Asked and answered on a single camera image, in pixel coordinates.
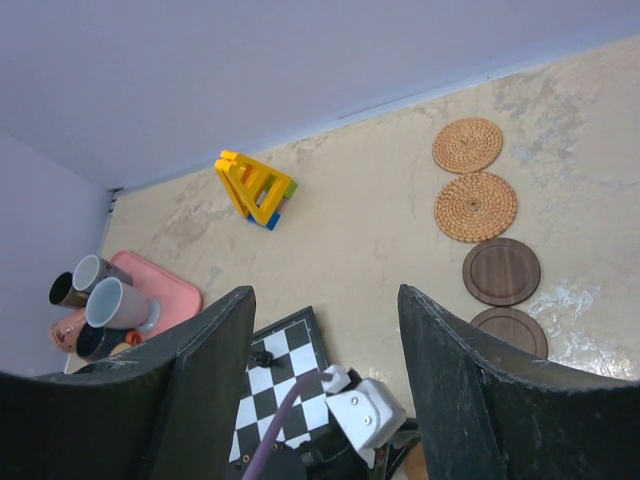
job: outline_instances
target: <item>pink tray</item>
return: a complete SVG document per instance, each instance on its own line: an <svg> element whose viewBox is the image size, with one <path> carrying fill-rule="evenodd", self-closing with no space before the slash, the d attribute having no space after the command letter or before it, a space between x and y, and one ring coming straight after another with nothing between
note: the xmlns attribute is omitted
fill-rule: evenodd
<svg viewBox="0 0 640 480"><path fill-rule="evenodd" d="M143 340L189 320L202 308L202 295L196 287L133 252L121 250L111 263L131 275L134 287L160 302L160 320L153 330L142 334Z"/></svg>

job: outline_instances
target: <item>mug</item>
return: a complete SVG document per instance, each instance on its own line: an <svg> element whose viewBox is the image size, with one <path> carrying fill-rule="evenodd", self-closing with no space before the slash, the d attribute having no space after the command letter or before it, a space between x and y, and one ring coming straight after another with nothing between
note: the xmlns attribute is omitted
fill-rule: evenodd
<svg viewBox="0 0 640 480"><path fill-rule="evenodd" d="M86 324L80 330L76 353L87 362L96 362L107 358L113 348L124 342L126 330L112 330L110 328L93 328Z"/></svg>
<svg viewBox="0 0 640 480"><path fill-rule="evenodd" d="M89 295L73 288L73 274L64 272L56 278L49 290L49 303L61 307L82 308Z"/></svg>
<svg viewBox="0 0 640 480"><path fill-rule="evenodd" d="M160 313L157 300L148 299L116 277L105 278L96 285L87 302L87 323L94 328L149 332L158 323Z"/></svg>
<svg viewBox="0 0 640 480"><path fill-rule="evenodd" d="M133 279L127 272L97 255L87 255L73 271L73 288L91 293L98 283L108 277L116 277L127 285L133 285Z"/></svg>
<svg viewBox="0 0 640 480"><path fill-rule="evenodd" d="M76 310L51 326L51 341L63 352L75 352L78 335L86 323L84 308Z"/></svg>

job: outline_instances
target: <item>black and white checkered board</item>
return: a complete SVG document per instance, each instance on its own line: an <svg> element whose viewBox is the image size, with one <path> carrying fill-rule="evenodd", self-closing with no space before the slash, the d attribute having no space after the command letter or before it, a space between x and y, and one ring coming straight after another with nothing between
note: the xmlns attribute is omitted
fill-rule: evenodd
<svg viewBox="0 0 640 480"><path fill-rule="evenodd" d="M248 451L255 449L264 437L297 377L328 366L311 307L254 334L251 350L271 352L274 365L247 368L229 462L252 453ZM324 400L320 382L303 388L277 440L296 448L305 440L315 438L321 427L329 423Z"/></svg>

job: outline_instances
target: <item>dark gray mug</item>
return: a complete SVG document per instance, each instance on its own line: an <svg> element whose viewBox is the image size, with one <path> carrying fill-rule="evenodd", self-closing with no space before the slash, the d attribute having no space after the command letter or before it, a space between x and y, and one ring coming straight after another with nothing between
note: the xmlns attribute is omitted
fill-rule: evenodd
<svg viewBox="0 0 640 480"><path fill-rule="evenodd" d="M87 306L89 295L73 288L73 274L64 272L51 285L49 303L61 307L83 308Z"/></svg>
<svg viewBox="0 0 640 480"><path fill-rule="evenodd" d="M109 277L116 277L127 285L133 285L133 278L124 270L102 257L87 255L73 271L73 288L79 292L91 293L96 285Z"/></svg>
<svg viewBox="0 0 640 480"><path fill-rule="evenodd" d="M87 362L95 362L107 358L113 347L126 341L128 330L113 330L111 328L93 328L86 324L80 330L76 353Z"/></svg>

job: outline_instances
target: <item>yellow plastic block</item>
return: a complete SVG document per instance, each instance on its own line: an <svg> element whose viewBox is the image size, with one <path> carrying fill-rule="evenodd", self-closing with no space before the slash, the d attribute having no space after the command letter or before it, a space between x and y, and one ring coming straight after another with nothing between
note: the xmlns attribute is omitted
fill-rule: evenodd
<svg viewBox="0 0 640 480"><path fill-rule="evenodd" d="M241 153L224 150L215 168L238 212L243 217L251 214L260 225L267 225L282 199L293 194L296 186L288 175Z"/></svg>

